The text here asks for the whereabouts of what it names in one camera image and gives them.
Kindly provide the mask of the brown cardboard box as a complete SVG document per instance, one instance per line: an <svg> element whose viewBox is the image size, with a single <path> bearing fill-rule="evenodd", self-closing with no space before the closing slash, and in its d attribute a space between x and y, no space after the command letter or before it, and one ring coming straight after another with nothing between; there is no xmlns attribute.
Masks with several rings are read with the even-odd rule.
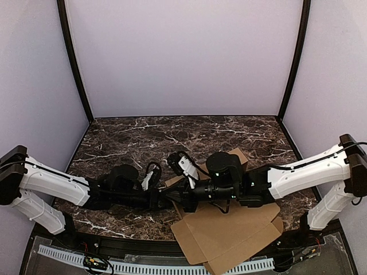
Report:
<svg viewBox="0 0 367 275"><path fill-rule="evenodd" d="M240 157L242 150L229 151ZM179 221L171 230L188 263L203 264L211 274L224 274L281 236L280 208L273 202L262 207L241 206L238 201L199 202L194 213L185 213L173 202Z"/></svg>

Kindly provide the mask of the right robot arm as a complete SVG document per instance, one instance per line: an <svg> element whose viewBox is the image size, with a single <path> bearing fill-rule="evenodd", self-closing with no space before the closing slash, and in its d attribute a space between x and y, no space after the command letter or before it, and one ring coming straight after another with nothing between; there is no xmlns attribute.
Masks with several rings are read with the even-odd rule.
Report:
<svg viewBox="0 0 367 275"><path fill-rule="evenodd" d="M321 231L348 203L366 196L366 152L364 142L351 135L340 136L339 143L313 157L285 165L265 164L246 171L240 157L215 152L205 167L190 156L175 152L167 158L178 179L161 193L182 206L196 211L199 202L238 201L245 207L262 207L297 191L333 183L333 188L303 215L306 229Z"/></svg>

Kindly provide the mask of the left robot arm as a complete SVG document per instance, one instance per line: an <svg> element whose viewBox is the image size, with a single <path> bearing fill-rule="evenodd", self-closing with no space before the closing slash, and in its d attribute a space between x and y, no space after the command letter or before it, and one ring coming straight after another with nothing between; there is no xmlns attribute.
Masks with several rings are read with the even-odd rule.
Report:
<svg viewBox="0 0 367 275"><path fill-rule="evenodd" d="M115 166L98 179L66 174L48 167L18 145L1 156L1 205L10 206L53 235L74 231L72 217L47 204L38 193L60 198L89 210L108 210L113 205L138 208L158 203L157 184L162 168L150 162L145 177L129 165Z"/></svg>

